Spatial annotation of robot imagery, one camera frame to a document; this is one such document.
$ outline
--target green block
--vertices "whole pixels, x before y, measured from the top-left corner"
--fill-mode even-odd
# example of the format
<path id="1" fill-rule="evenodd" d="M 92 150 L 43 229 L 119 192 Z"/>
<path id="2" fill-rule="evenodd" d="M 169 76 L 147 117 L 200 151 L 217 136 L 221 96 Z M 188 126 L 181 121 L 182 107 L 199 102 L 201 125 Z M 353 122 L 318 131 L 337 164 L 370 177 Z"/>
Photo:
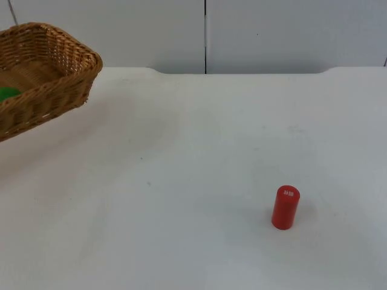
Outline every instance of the green block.
<path id="1" fill-rule="evenodd" d="M 0 102 L 19 94 L 21 94 L 21 91 L 16 88 L 0 88 Z"/>

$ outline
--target table surface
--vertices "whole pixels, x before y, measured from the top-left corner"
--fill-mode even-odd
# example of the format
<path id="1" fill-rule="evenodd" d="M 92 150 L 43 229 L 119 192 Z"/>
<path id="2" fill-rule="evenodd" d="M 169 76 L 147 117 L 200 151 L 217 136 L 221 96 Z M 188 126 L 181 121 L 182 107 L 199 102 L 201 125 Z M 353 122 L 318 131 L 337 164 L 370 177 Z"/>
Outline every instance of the table surface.
<path id="1" fill-rule="evenodd" d="M 386 289 L 386 79 L 104 68 L 0 144 L 2 288 Z"/>

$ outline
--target cable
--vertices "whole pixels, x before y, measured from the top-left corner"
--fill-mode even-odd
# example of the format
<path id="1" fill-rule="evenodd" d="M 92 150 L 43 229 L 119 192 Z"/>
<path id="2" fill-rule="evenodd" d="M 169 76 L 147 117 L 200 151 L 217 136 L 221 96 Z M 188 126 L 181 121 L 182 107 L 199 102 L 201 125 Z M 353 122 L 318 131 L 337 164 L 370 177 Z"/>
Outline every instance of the cable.
<path id="1" fill-rule="evenodd" d="M 13 21 L 15 22 L 15 25 L 19 25 L 18 20 L 16 19 L 15 11 L 13 9 L 11 0 L 8 0 L 8 6 L 10 7 L 12 18 L 13 18 Z"/>

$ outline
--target white wall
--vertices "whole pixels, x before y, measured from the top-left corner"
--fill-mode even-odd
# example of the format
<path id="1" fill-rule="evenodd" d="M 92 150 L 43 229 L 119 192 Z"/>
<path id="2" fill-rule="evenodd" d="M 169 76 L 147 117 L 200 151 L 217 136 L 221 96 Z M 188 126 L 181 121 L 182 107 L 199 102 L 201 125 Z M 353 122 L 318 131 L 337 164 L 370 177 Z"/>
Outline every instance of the white wall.
<path id="1" fill-rule="evenodd" d="M 13 2 L 20 23 L 54 24 L 96 50 L 106 66 L 204 72 L 204 0 Z"/>
<path id="2" fill-rule="evenodd" d="M 7 0 L 0 0 L 0 30 L 5 30 L 14 25 L 12 14 Z"/>
<path id="3" fill-rule="evenodd" d="M 207 0 L 209 73 L 382 66 L 386 0 Z"/>

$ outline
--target red cylinder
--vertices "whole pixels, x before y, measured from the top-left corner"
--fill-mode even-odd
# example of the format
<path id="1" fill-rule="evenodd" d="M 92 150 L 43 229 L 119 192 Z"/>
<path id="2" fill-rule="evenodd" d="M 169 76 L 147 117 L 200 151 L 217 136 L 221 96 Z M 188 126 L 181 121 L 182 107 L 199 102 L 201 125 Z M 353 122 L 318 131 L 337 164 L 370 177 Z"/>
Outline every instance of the red cylinder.
<path id="1" fill-rule="evenodd" d="M 272 216 L 272 224 L 276 228 L 280 230 L 291 228 L 299 200 L 300 193 L 295 187 L 283 185 L 278 189 Z"/>

